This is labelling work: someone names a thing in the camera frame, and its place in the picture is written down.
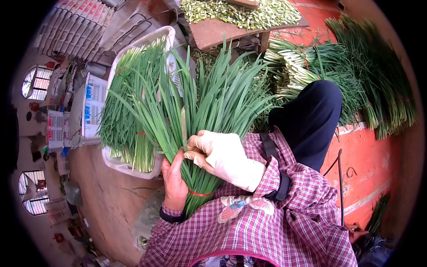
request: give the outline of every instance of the gloved hand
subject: gloved hand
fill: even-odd
[[[266,167],[258,161],[248,159],[240,138],[236,134],[223,134],[201,130],[187,142],[190,159],[207,172],[243,190],[254,192]]]

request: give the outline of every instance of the wooden board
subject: wooden board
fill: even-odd
[[[197,24],[190,24],[190,29],[196,41],[197,48],[200,50],[219,45],[223,41],[223,33],[225,32],[225,37],[227,41],[231,39],[235,40],[247,35],[253,35],[261,32],[270,32],[278,29],[287,29],[287,28],[296,28],[296,27],[307,27],[310,24],[308,21],[302,17],[298,21],[298,25],[289,24],[289,25],[280,25],[274,26],[271,28],[265,29],[256,29],[246,31],[245,28],[239,29],[237,25],[232,23],[226,23],[220,19],[206,19],[204,21],[199,21]]]

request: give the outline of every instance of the metal rod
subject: metal rod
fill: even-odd
[[[336,158],[336,160],[332,163],[332,165],[329,167],[326,173],[323,174],[323,176],[326,176],[326,174],[328,174],[328,172],[332,169],[335,163],[338,162],[339,194],[340,194],[340,200],[341,200],[341,226],[344,226],[344,198],[342,197],[344,193],[342,191],[341,153],[342,153],[342,148],[339,150],[338,157]]]
[[[341,172],[341,152],[342,148],[338,152],[338,173],[339,173],[339,192],[341,197],[341,226],[344,226],[344,198],[342,192],[342,172]]]

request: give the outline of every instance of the black wristband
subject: black wristband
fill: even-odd
[[[163,211],[163,207],[160,208],[160,218],[167,221],[168,223],[182,223],[185,220],[185,212],[182,212],[179,216],[167,215]]]

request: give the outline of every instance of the white wall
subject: white wall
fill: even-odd
[[[51,85],[47,92],[45,101],[28,100],[21,94],[22,81],[27,71],[34,65],[44,65],[49,61],[54,61],[47,56],[35,55],[32,52],[27,52],[24,56],[20,67],[15,73],[13,83],[12,104],[18,109],[18,123],[19,123],[19,155],[18,155],[18,169],[12,174],[10,186],[12,193],[16,196],[15,204],[16,210],[22,224],[28,229],[31,238],[42,253],[43,257],[50,266],[65,267],[71,266],[74,259],[73,256],[63,253],[59,250],[53,234],[62,233],[66,240],[70,240],[74,249],[80,256],[84,255],[84,248],[81,243],[74,240],[67,229],[66,223],[52,226],[47,214],[38,216],[30,215],[22,206],[18,196],[18,179],[22,172],[33,170],[44,170],[46,185],[50,199],[63,197],[59,189],[59,174],[53,169],[53,160],[50,159],[45,162],[42,158],[36,162],[32,161],[32,154],[30,151],[31,141],[26,137],[35,135],[41,132],[45,135],[45,123],[37,123],[34,119],[26,120],[26,114],[29,109],[30,102],[38,102],[40,106],[48,105],[51,95]]]

